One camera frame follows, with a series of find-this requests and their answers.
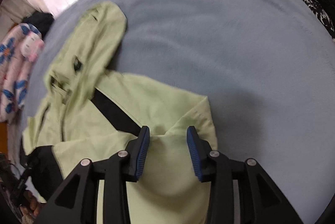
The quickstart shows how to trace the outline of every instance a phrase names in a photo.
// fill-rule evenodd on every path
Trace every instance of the finger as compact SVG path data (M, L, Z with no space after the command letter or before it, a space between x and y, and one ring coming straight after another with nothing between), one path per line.
M22 223L33 223L33 222L34 218L31 215L24 215L22 218Z
M20 206L20 210L24 216L29 214L28 209L25 206Z
M29 190L27 190L26 192L27 192L29 198L33 197L32 192L30 192Z
M34 211L37 208L37 205L37 199L35 197L32 197L30 200L30 209Z
M42 209L43 205L41 203L39 203L37 205L37 208L34 211L34 216L38 216L38 214L40 213L41 209Z

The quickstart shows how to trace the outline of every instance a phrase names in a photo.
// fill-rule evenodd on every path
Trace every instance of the metal screw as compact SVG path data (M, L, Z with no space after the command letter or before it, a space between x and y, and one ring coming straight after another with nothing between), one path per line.
M255 166L257 164L255 159L248 159L247 160L247 164L250 166Z
M128 155L128 152L126 150L120 150L118 152L118 156L123 158L123 157L126 157Z
M81 160L80 164L82 166L88 166L90 164L90 162L91 161L89 159L83 159L83 160Z
M220 152L218 152L217 150L212 150L210 153L209 153L209 155L211 156L211 157L219 157L219 155L220 155Z

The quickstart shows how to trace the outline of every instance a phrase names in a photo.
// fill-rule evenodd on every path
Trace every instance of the bed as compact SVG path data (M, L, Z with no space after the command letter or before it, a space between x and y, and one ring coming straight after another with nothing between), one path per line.
M46 94L43 75L81 14L51 27L19 132ZM207 95L219 150L257 159L305 224L335 192L335 45L302 0L109 0L128 19L109 68Z

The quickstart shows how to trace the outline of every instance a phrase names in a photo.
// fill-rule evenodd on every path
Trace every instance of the human hand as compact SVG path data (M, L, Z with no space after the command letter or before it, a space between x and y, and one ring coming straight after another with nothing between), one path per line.
M43 208L44 203L39 203L37 201L37 198L35 198L29 190L26 190L26 193L27 196L30 198L30 209L34 212L33 215L36 217ZM24 217L27 217L31 220L33 219L31 213L25 206L20 206L20 210Z

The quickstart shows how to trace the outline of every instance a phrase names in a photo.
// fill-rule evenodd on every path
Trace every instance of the blue flower pattern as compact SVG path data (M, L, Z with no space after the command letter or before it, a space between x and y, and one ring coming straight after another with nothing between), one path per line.
M27 86L28 86L28 81L27 80L20 80L18 82L15 82L14 84L14 89L18 90L23 88L20 93L19 93L19 98L17 100L17 104L20 106L23 100L26 98L27 95Z
M21 26L21 30L22 30L22 33L24 35L27 35L29 33L29 31L32 31L36 34L40 33L38 31L38 29L36 27L34 27L32 24L28 24L28 26L29 27L27 27L26 25ZM14 54L14 50L15 50L14 43L15 43L15 38L12 37L8 40L7 44L1 44L0 45L0 65L3 64L5 60L10 61L11 57ZM20 91L20 94L19 94L19 97L18 97L18 102L17 103L18 103L19 106L21 104L23 104L24 99L26 98L27 86L28 86L28 81L27 80L20 80L20 81L14 83L14 87L13 87L14 91L23 88ZM14 98L15 98L14 93L15 92L13 93L13 92L11 92L9 90L6 90L6 89L4 89L2 92L6 96L6 98L10 101L5 108L6 113L9 114L9 113L11 113L15 110L15 104L14 104Z
M7 97L8 100L10 101L14 100L14 94L11 91L4 89L2 92ZM6 113L11 113L13 110L14 110L14 102L8 103L5 109Z
M14 54L14 42L15 42L15 38L12 37L8 40L7 45L0 45L0 64L3 64L3 62L7 59L8 61L10 61L11 57Z

